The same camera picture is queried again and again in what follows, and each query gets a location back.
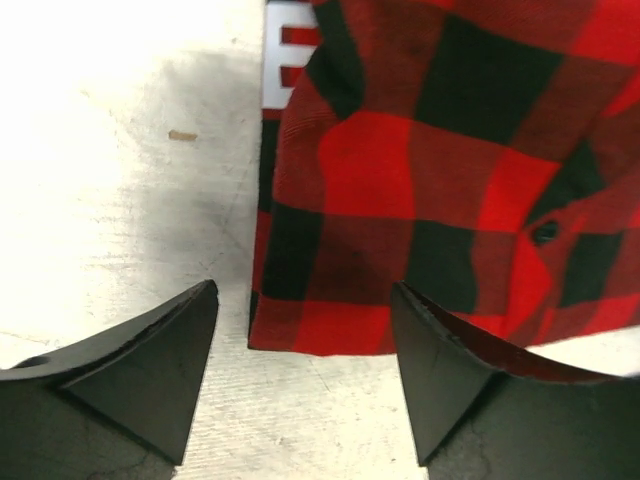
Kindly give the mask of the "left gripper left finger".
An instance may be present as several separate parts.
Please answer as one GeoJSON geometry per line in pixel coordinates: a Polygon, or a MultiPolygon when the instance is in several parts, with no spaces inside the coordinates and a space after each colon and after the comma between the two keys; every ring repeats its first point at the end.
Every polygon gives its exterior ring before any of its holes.
{"type": "Polygon", "coordinates": [[[205,280],[1,372],[4,479],[170,479],[184,461],[219,308],[205,280]]]}

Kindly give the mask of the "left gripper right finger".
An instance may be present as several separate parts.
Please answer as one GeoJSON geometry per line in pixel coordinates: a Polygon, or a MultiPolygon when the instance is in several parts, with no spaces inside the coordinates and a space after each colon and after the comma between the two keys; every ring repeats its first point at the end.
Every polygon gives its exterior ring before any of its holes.
{"type": "Polygon", "coordinates": [[[635,479],[639,381],[556,362],[405,284],[391,324],[418,464],[432,479],[635,479]]]}

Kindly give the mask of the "red black plaid shirt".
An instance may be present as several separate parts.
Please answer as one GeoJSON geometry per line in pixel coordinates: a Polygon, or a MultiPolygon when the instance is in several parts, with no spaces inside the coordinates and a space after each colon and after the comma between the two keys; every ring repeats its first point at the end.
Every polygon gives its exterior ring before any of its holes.
{"type": "Polygon", "coordinates": [[[248,345],[384,355],[404,282],[521,347],[639,323],[635,1],[269,1],[248,345]]]}

